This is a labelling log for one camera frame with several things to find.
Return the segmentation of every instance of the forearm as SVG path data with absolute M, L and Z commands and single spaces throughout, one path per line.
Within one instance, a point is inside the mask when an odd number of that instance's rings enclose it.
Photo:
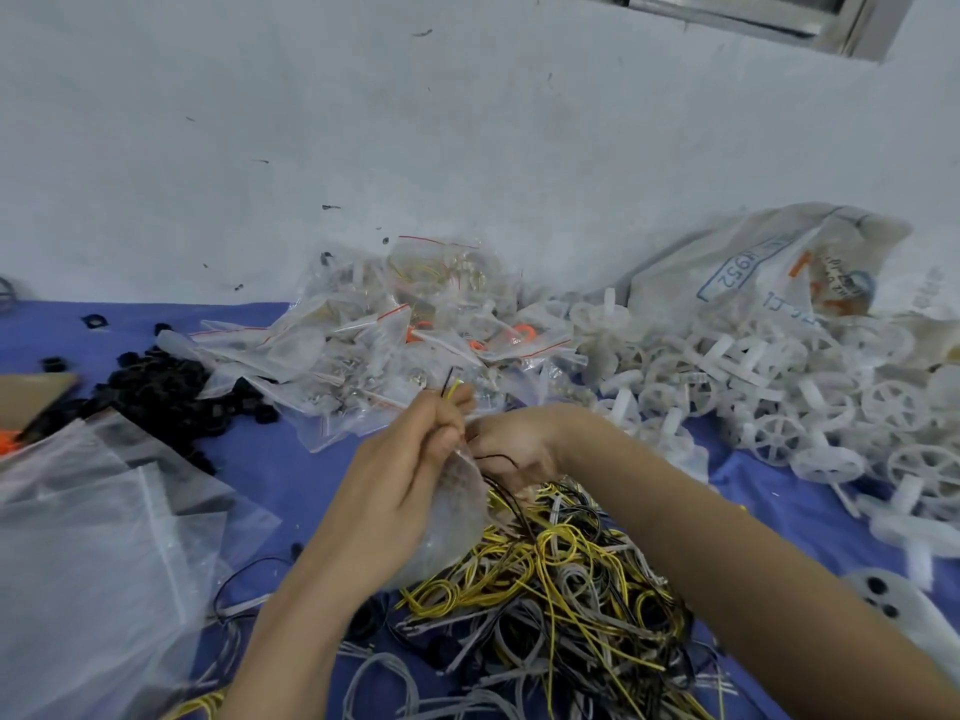
M 571 419 L 564 471 L 793 717 L 960 717 L 932 660 L 819 563 L 606 420 Z
M 300 560 L 308 558 L 304 552 Z M 354 600 L 323 569 L 296 567 L 264 605 L 226 702 L 222 720 L 315 720 L 327 710 L 337 648 Z

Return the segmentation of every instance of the tangle of wires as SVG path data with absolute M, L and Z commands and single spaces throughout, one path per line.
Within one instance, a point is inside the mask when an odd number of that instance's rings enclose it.
M 486 480 L 494 525 L 458 563 L 402 590 L 409 615 L 394 636 L 456 636 L 441 672 L 466 688 L 514 683 L 521 713 L 533 680 L 551 717 L 560 705 L 584 717 L 710 718 L 691 694 L 690 613 L 626 534 L 578 485 L 547 485 L 522 504 Z

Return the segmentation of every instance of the right hand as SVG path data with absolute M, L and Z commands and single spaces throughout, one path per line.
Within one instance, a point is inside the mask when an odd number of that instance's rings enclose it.
M 565 473 L 561 447 L 590 413 L 570 404 L 527 407 L 466 425 L 466 443 L 480 471 L 513 494 Z

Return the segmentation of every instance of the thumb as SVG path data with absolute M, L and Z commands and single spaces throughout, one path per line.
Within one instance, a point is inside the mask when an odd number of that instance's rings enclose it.
M 416 465 L 413 483 L 410 484 L 410 491 L 407 493 L 408 499 L 414 502 L 422 501 L 429 506 L 444 463 L 460 440 L 460 433 L 455 427 L 441 427 L 427 437 L 420 449 L 419 463 Z

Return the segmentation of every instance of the hand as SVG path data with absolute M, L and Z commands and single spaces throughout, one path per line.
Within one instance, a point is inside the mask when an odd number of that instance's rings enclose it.
M 590 413 L 571 404 L 527 407 L 485 416 L 466 427 L 477 466 L 514 495 L 565 474 L 563 446 Z
M 306 559 L 321 568 L 357 604 L 387 583 L 424 537 L 437 478 L 464 439 L 461 412 L 473 405 L 469 386 L 452 401 L 423 391 L 364 440 L 297 567 Z

